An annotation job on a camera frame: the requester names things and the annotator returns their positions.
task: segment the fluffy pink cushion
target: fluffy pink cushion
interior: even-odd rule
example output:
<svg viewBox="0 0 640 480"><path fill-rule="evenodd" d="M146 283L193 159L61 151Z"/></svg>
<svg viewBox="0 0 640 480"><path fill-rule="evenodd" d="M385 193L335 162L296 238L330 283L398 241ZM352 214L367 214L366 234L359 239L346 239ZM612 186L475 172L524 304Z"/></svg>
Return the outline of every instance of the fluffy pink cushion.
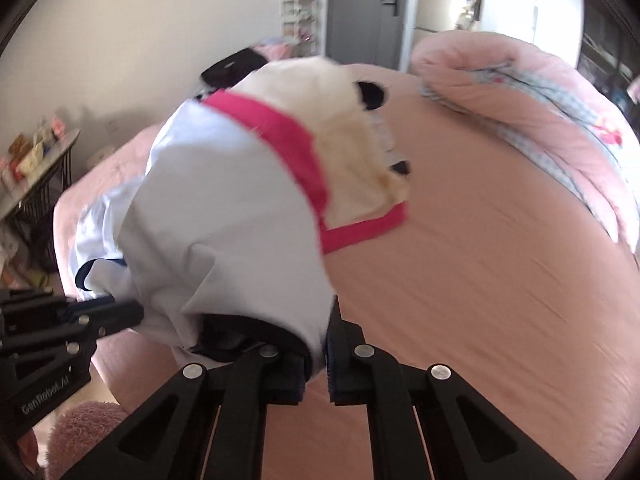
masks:
<svg viewBox="0 0 640 480"><path fill-rule="evenodd" d="M57 421L49 438L47 480L60 480L127 416L110 402L84 402Z"/></svg>

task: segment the white cloth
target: white cloth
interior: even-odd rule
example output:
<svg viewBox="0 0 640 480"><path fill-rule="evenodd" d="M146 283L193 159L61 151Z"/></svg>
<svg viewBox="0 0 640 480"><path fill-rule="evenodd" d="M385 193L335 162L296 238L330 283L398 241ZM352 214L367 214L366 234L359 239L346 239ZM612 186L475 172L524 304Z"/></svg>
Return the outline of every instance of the white cloth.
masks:
<svg viewBox="0 0 640 480"><path fill-rule="evenodd" d="M155 140L145 176L84 212L71 273L96 258L111 261L94 263L86 296L138 300L145 320L136 330L151 338L188 350L201 314L246 316L298 336L314 369L323 366L335 293L316 218L270 147L211 108L182 104ZM120 258L126 266L113 261Z"/></svg>

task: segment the gray door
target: gray door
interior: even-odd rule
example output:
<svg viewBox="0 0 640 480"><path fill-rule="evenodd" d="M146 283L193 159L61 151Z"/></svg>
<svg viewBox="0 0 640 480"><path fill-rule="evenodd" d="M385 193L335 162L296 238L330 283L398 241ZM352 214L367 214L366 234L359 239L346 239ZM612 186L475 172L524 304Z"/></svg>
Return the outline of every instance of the gray door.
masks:
<svg viewBox="0 0 640 480"><path fill-rule="evenodd" d="M406 0L329 0L327 55L398 68Z"/></svg>

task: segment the pink bedsheet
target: pink bedsheet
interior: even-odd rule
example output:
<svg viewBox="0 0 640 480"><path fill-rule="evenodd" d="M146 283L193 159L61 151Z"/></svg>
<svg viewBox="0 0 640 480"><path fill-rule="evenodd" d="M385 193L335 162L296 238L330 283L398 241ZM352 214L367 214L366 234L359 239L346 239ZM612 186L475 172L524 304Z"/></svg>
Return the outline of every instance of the pink bedsheet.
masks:
<svg viewBox="0 0 640 480"><path fill-rule="evenodd" d="M603 480L640 426L640 274L580 201L519 152L418 95L420 80L354 66L390 89L382 113L412 162L409 219L326 258L345 319L419 367L444 362L578 480ZM65 290L81 208L145 166L145 130L60 199ZM133 333L94 358L132 410L175 372ZM325 377L270 408L264 478L372 478L366 410L328 403Z"/></svg>

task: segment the black metal table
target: black metal table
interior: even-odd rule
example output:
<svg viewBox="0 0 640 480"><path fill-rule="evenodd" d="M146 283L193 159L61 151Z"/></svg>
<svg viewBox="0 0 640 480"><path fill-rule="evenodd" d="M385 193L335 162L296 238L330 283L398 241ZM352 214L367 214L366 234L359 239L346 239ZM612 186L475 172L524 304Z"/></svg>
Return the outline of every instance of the black metal table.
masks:
<svg viewBox="0 0 640 480"><path fill-rule="evenodd" d="M72 130L45 155L32 174L20 181L0 202L0 219L24 241L31 256L45 272L58 270L53 245L51 181L59 177L62 192L73 184L71 151L80 130Z"/></svg>

